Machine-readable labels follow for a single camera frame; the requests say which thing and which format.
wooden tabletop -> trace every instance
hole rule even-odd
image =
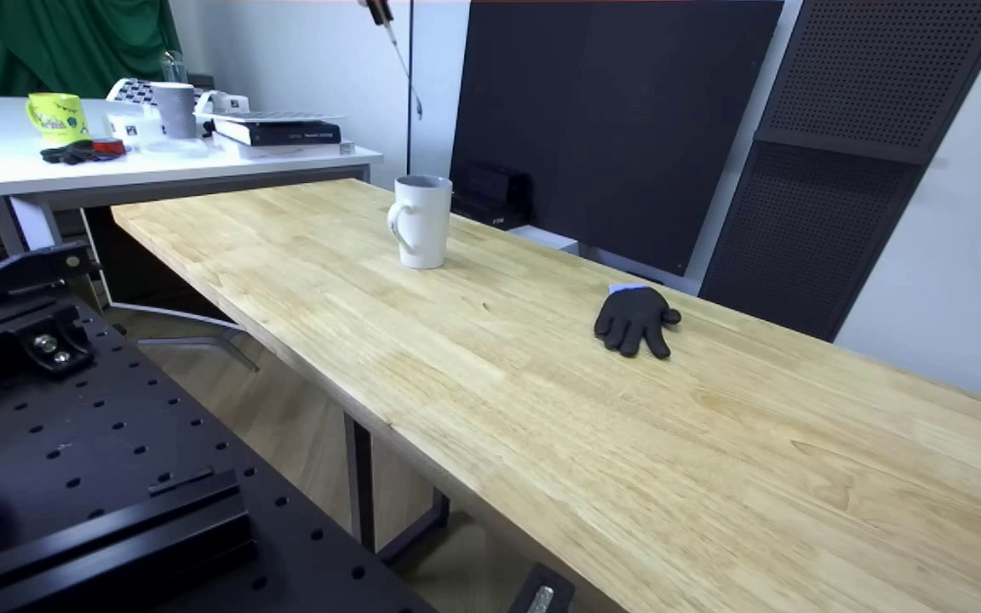
[[[664,289],[670,360],[603,352],[605,266],[454,219],[401,269],[357,182],[116,209],[625,608],[981,613],[981,397]]]

black metal frame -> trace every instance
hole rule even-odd
[[[0,347],[0,608],[430,608],[85,302],[44,308],[62,302],[87,369],[50,379]]]
[[[0,261],[0,302],[62,294],[67,279],[87,277],[93,269],[94,261],[78,242],[8,254]]]

